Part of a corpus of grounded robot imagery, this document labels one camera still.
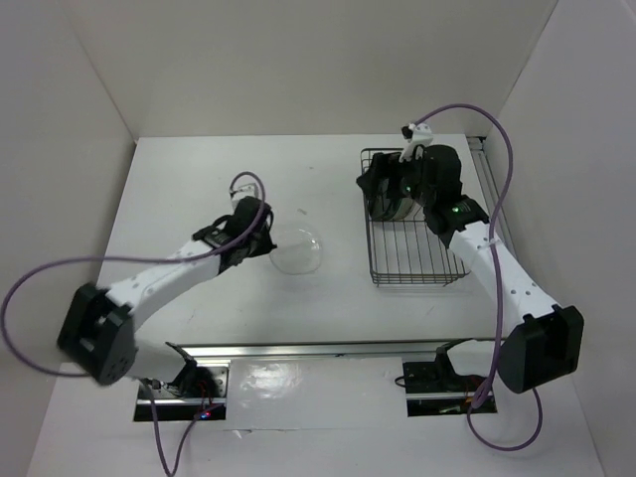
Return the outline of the smoky clear square plate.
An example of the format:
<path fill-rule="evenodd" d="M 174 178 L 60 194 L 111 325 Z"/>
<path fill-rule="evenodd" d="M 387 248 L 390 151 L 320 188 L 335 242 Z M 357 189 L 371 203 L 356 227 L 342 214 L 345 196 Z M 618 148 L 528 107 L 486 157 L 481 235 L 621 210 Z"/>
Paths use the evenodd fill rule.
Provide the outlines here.
<path fill-rule="evenodd" d="M 404 220 L 412 211 L 414 201 L 407 197 L 391 197 L 389 181 L 379 186 L 373 199 L 370 199 L 369 213 L 374 222 L 394 222 Z"/>

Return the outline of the clear glass square plate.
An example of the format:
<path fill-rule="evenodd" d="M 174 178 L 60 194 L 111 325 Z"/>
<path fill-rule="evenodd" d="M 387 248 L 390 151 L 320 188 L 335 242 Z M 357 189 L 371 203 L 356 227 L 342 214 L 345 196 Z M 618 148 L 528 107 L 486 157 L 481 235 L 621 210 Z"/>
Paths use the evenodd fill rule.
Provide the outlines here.
<path fill-rule="evenodd" d="M 281 273 L 304 275 L 316 271 L 323 257 L 323 241 L 315 228 L 305 222 L 274 225 L 271 237 L 276 248 L 269 254 Z"/>

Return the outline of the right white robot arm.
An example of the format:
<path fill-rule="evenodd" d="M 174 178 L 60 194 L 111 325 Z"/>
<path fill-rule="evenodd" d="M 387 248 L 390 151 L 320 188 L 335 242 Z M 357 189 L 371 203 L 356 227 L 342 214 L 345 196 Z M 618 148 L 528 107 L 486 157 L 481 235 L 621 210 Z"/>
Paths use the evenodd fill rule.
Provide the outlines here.
<path fill-rule="evenodd" d="M 427 228 L 468 266 L 496 304 L 490 341 L 492 372 L 522 394 L 574 373 L 584 319 L 543 291 L 503 244 L 494 219 L 466 195 L 462 164 L 448 145 L 418 145 L 405 160 L 397 150 L 372 152 L 357 178 L 373 220 L 392 219 L 399 205 L 419 205 Z"/>

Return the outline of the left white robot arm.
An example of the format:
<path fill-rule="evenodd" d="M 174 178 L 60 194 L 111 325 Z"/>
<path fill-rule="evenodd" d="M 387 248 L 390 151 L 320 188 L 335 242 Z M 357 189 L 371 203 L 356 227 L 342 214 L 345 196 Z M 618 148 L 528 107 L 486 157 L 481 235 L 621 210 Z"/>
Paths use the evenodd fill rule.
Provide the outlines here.
<path fill-rule="evenodd" d="M 187 395 L 208 374 L 182 347 L 144 343 L 135 334 L 191 288 L 247 258 L 273 251 L 272 223 L 267 202 L 244 197 L 232 214 L 193 233 L 158 265 L 105 288 L 81 286 L 58 336 L 58 348 L 103 387 L 130 378 L 160 382 L 175 397 Z"/>

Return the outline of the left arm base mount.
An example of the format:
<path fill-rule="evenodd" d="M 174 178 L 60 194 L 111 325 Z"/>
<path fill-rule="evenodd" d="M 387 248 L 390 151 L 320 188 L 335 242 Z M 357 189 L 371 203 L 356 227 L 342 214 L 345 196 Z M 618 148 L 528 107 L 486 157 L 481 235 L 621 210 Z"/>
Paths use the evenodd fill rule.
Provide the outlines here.
<path fill-rule="evenodd" d="M 227 365 L 201 364 L 176 344 L 147 345 L 139 348 L 129 376 L 141 380 L 133 413 L 135 422 L 226 418 Z"/>

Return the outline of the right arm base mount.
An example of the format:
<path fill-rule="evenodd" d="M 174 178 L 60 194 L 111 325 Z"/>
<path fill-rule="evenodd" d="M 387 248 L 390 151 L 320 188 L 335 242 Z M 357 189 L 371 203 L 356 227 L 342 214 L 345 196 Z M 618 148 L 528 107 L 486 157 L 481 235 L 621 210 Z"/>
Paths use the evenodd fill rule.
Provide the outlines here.
<path fill-rule="evenodd" d="M 484 382 L 478 375 L 457 375 L 445 351 L 437 351 L 433 361 L 404 362 L 394 379 L 405 391 L 408 417 L 467 414 Z"/>

